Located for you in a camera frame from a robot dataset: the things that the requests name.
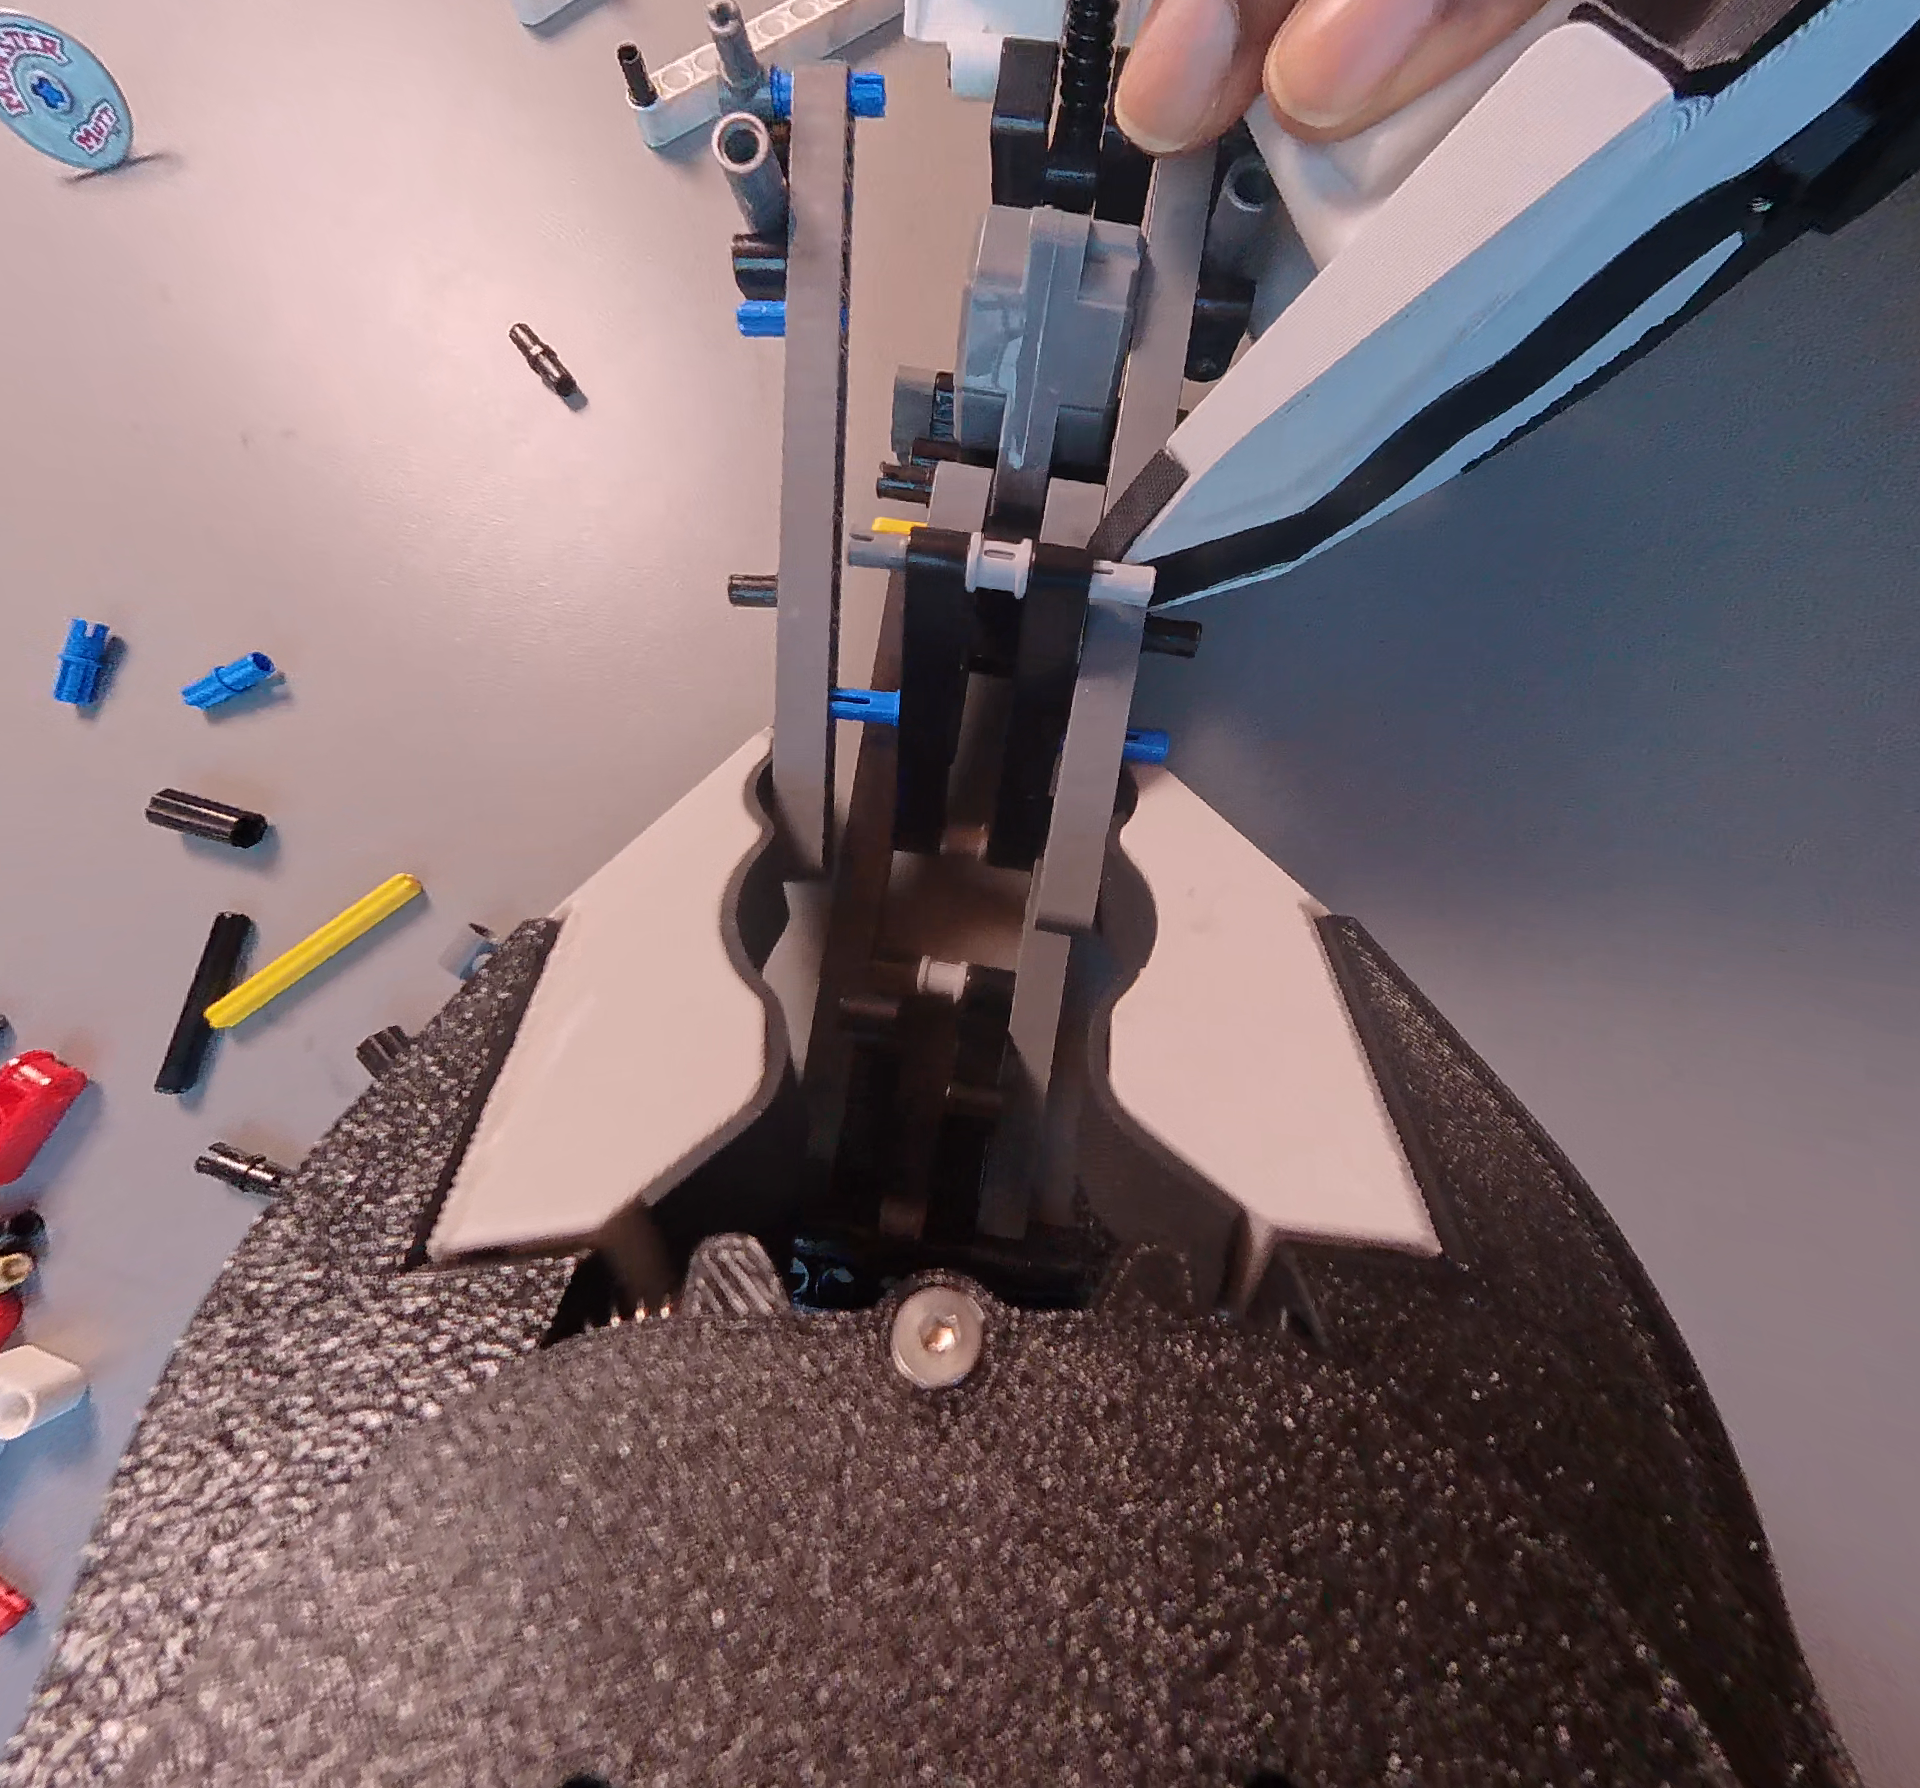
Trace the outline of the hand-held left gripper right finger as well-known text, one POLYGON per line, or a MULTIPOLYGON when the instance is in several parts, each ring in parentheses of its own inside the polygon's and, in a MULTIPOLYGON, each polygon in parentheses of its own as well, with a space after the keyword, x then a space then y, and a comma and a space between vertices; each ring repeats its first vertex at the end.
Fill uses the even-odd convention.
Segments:
POLYGON ((1118 848, 1156 918, 1111 1016, 1122 1112, 1237 1206, 1237 1262, 1284 1240, 1442 1240, 1321 936, 1321 901, 1166 768, 1118 848))

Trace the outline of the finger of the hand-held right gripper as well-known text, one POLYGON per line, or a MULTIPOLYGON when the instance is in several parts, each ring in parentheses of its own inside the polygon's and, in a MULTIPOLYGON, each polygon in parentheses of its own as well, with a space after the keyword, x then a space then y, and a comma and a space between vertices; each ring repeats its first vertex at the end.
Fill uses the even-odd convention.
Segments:
POLYGON ((1676 101, 1597 24, 1528 48, 1170 437, 1137 551, 1301 510, 1540 317, 1526 288, 1645 165, 1676 101))
POLYGON ((1662 218, 1553 308, 1519 346, 1421 407, 1302 513, 1250 527, 1156 563, 1155 606, 1172 606, 1276 575, 1438 484, 1447 458, 1476 466, 1523 435, 1542 411, 1602 380, 1614 360, 1639 355, 1715 301, 1772 251, 1804 230, 1831 233, 1838 216, 1789 177, 1742 177, 1662 218))

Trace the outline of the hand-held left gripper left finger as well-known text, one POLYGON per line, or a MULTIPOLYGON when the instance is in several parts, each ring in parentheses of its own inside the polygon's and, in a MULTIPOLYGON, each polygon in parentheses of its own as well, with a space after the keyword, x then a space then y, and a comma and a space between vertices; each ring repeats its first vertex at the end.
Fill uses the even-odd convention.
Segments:
POLYGON ((431 1257, 578 1248, 737 1136, 790 1060, 765 965, 788 926, 751 739, 558 909, 431 1257))

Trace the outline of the toy brick model car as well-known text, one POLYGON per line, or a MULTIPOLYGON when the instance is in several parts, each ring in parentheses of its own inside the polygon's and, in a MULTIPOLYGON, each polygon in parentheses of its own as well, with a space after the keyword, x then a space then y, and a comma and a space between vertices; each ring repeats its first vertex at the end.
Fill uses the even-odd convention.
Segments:
POLYGON ((788 348, 781 565, 728 600, 779 618, 765 788, 794 867, 828 880, 785 1257, 808 1309, 932 1270, 1038 1305, 1092 1288, 1070 987, 1124 779, 1166 755, 1129 729, 1141 652, 1198 634, 1097 527, 1196 370, 1213 184, 1209 152, 1158 169, 1118 132, 1124 1, 987 29, 962 331, 951 370, 901 372, 881 484, 921 518, 867 536, 843 529, 854 140, 885 87, 751 63, 709 13, 737 321, 788 348))

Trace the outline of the light grey brick beam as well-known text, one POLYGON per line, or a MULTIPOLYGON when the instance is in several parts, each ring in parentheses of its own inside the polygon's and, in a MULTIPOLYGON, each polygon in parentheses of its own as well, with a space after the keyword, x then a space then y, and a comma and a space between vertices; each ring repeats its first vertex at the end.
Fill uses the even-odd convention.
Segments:
POLYGON ((784 0, 747 20, 744 35, 760 68, 756 88, 734 85, 716 42, 650 68, 655 90, 636 106, 636 128, 650 149, 662 149, 722 115, 752 109, 766 115, 788 104, 784 80, 798 63, 833 56, 854 39, 903 15, 904 0, 784 0))

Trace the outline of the yellow brick axle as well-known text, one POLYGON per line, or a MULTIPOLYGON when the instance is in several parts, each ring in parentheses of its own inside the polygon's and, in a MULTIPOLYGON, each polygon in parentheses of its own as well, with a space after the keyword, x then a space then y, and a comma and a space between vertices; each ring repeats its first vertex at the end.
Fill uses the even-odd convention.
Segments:
POLYGON ((226 1032, 249 1020, 283 992, 320 970, 328 959, 344 953, 353 943, 401 913, 416 899, 420 892, 422 881, 416 876, 408 872, 390 876, 369 893, 363 893, 350 907, 302 936, 302 942, 283 956, 266 962, 243 983, 212 1000, 207 1007, 209 1028, 226 1032))

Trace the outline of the black brick axle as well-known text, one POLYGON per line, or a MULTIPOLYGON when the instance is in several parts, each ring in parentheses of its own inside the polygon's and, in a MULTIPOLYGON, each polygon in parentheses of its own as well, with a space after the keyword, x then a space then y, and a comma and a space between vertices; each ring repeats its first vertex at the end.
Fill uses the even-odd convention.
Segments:
POLYGON ((226 911, 212 918, 157 1070, 158 1094, 184 1096, 199 1085, 212 1044, 207 1011, 242 980, 242 962, 251 936, 254 918, 246 913, 226 911))

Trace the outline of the black cylinder brick pin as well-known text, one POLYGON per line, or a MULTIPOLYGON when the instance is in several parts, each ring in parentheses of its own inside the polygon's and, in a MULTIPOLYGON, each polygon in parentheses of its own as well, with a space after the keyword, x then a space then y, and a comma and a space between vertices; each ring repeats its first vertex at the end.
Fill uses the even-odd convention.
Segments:
POLYGON ((155 791, 143 813, 158 830, 240 852, 265 847, 274 833, 269 816, 195 791, 155 791))

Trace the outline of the blue brick pin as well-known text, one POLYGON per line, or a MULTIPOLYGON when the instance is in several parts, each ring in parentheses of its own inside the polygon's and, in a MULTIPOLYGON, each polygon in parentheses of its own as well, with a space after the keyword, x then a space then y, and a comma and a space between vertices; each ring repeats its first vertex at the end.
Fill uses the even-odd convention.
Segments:
POLYGON ((265 651, 246 651, 180 689, 181 703, 215 721, 254 713, 290 696, 284 671, 265 651))
POLYGON ((127 651, 127 639, 108 621, 71 620, 59 652, 52 696, 75 710, 95 713, 127 651))

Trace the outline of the red brick piece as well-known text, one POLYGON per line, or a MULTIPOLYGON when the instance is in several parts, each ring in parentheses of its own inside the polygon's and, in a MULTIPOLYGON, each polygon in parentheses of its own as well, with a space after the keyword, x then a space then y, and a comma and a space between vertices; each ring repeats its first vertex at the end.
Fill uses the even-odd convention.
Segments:
POLYGON ((45 1048, 25 1048, 3 1063, 4 1186, 27 1175, 38 1154, 90 1085, 81 1067, 45 1048))

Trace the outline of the pile of small brick pieces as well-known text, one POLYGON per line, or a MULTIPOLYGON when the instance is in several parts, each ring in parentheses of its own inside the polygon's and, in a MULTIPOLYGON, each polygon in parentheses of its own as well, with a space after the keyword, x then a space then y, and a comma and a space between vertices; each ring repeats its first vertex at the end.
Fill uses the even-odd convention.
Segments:
POLYGON ((68 1596, 71 1513, 61 1470, 88 1440, 88 1374, 45 1313, 52 1234, 40 1205, 12 1197, 3 1224, 3 1585, 4 1649, 45 1642, 68 1596))

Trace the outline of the small black pin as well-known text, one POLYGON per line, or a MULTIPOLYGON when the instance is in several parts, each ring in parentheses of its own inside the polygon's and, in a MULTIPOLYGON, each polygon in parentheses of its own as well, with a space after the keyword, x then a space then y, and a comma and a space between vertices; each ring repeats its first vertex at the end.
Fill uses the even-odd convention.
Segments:
POLYGON ((509 325, 509 342, 543 386, 572 411, 590 407, 588 392, 566 360, 529 323, 509 325))

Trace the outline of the round grey disc piece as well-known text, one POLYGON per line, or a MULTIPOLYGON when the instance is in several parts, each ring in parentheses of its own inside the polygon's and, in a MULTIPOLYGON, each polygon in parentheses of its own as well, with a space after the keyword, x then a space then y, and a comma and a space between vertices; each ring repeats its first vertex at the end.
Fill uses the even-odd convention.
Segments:
POLYGON ((68 169, 117 169, 132 110, 114 75, 67 30, 3 13, 3 128, 68 169))

